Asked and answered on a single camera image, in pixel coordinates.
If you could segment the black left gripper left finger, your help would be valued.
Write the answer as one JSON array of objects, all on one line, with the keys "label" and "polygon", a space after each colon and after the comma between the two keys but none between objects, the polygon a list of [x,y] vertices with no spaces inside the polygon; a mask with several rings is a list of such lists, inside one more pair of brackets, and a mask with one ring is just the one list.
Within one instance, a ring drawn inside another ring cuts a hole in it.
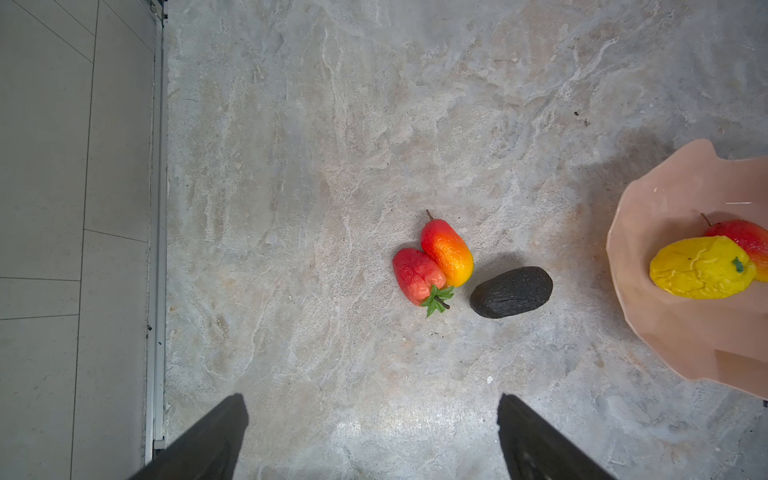
[{"label": "black left gripper left finger", "polygon": [[130,480],[230,480],[248,423],[243,395],[228,396]]}]

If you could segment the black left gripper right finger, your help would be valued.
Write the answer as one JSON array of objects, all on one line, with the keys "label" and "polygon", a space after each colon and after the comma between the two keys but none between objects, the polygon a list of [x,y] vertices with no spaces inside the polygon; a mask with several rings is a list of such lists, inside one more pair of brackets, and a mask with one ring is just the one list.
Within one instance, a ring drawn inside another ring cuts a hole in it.
[{"label": "black left gripper right finger", "polygon": [[500,447],[511,479],[613,479],[515,395],[501,396],[497,424]]}]

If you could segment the black fake avocado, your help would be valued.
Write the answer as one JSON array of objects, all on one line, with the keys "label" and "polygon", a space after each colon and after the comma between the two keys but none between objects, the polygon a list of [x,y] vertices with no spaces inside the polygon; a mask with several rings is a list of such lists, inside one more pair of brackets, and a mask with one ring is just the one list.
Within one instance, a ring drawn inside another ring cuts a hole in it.
[{"label": "black fake avocado", "polygon": [[470,295],[470,307],[484,318],[501,319],[543,306],[551,297],[553,280],[541,267],[525,266],[479,284]]}]

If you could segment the red fake strawberry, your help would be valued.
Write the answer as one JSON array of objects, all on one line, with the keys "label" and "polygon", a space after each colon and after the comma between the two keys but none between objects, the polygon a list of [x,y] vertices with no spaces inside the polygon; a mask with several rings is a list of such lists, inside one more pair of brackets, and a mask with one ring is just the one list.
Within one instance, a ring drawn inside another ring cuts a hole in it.
[{"label": "red fake strawberry", "polygon": [[428,255],[418,249],[403,248],[394,255],[392,263],[401,291],[414,305],[426,308],[426,317],[450,309],[446,301],[453,298],[454,288]]}]

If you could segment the small red orange fake mango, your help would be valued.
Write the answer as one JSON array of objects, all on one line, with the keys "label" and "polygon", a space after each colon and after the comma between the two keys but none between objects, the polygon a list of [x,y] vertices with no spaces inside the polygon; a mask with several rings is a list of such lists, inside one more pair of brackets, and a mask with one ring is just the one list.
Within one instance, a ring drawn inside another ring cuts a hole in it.
[{"label": "small red orange fake mango", "polygon": [[461,287],[473,274],[473,255],[445,220],[434,218],[429,211],[426,213],[429,221],[421,232],[421,248],[441,268],[447,286]]}]

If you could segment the yellow fake lemon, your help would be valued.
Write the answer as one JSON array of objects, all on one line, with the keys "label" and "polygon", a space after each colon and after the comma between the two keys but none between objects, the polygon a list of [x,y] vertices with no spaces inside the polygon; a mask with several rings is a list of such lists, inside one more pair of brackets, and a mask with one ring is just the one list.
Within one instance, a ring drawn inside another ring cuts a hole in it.
[{"label": "yellow fake lemon", "polygon": [[726,236],[695,237],[662,248],[651,260],[649,276],[660,289],[694,300],[716,300],[745,291],[757,267],[747,252]]}]

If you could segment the large red yellow fake mango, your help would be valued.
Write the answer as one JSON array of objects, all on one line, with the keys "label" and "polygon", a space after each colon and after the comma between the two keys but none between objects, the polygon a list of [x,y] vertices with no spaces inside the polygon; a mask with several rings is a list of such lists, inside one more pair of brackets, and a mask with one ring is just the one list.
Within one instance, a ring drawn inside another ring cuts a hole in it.
[{"label": "large red yellow fake mango", "polygon": [[766,283],[768,279],[767,230],[747,220],[712,222],[705,214],[701,216],[709,225],[704,235],[726,236],[737,243],[756,265],[755,279]]}]

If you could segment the pink scalloped fruit bowl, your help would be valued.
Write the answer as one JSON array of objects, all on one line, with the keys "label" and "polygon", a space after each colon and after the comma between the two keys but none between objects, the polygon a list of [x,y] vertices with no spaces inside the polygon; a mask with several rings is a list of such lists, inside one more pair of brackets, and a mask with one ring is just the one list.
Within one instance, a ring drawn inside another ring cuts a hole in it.
[{"label": "pink scalloped fruit bowl", "polygon": [[681,147],[623,192],[607,234],[611,277],[626,323],[672,370],[767,397],[767,285],[720,300],[659,289],[649,276],[663,247],[708,221],[767,224],[767,160],[720,158],[711,141]]}]

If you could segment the metal corner trim left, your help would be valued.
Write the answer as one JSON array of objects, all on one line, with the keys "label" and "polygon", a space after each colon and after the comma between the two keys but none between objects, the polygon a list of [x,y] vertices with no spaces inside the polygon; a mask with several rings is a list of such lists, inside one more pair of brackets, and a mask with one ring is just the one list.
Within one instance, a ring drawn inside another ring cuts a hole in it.
[{"label": "metal corner trim left", "polygon": [[165,3],[150,1],[155,23],[153,116],[150,162],[145,462],[167,448],[166,275],[167,275],[167,69]]}]

